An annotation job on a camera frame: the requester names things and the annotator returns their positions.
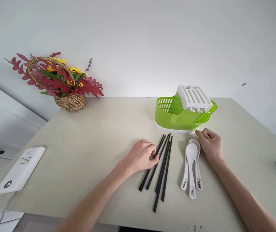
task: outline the floor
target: floor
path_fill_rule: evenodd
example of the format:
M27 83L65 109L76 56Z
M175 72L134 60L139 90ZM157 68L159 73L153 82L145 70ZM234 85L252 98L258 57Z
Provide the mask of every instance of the floor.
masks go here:
M24 214L13 232L53 232L62 221L58 217ZM92 232L118 232L118 226L96 223Z

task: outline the spoon handle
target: spoon handle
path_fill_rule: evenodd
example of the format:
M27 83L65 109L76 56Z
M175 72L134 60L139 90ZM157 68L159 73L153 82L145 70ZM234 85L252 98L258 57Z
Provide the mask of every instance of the spoon handle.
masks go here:
M196 172L196 187L199 190L203 190L201 176L200 176L200 169L199 169L199 155L197 155L195 159L195 172Z
M195 180L193 174L193 163L188 163L188 170L189 170L189 197L193 200L196 199L196 189L195 189Z
M188 182L188 161L187 161L186 153L185 153L184 176L183 176L183 181L180 186L181 189L184 191L187 189L187 182Z

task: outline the forearm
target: forearm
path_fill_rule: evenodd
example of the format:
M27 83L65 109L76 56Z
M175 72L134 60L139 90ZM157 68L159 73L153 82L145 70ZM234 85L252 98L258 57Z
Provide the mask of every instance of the forearm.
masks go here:
M248 230L250 232L276 231L276 219L229 169L227 163L225 161L210 163L232 198Z
M112 172L80 202L55 232L91 231L108 200L130 175L130 171L120 162Z

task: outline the basket handle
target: basket handle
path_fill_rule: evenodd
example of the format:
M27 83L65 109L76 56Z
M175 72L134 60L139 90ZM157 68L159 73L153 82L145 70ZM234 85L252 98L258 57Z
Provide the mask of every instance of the basket handle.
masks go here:
M29 76L33 79L33 81L36 82L37 84L39 84L41 87L44 88L43 84L38 79L36 79L35 75L33 74L33 70L32 70L33 65L36 62L40 61L39 59L42 59L42 60L45 60L45 61L49 61L49 62L53 62L53 63L59 65L61 68L63 68L69 74L69 76L71 77L71 79L73 81L73 85L74 86L76 85L76 82L74 81L74 78L73 78L73 76L71 74L71 71L65 65L63 65L61 62L59 62L59 61L57 61L55 59L49 58L49 57L34 57L33 59L31 59L28 62L27 72L28 72Z

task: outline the hand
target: hand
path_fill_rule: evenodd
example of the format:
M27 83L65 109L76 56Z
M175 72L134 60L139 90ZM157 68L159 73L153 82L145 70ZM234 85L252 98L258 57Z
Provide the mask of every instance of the hand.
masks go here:
M134 174L137 171L150 169L157 164L159 162L159 155L149 160L150 155L154 156L155 153L155 144L147 140L139 140L132 146L128 155L121 162L129 169L131 174Z
M205 128L202 132L196 130L205 157L211 165L218 162L226 162L223 156L223 139L220 135Z

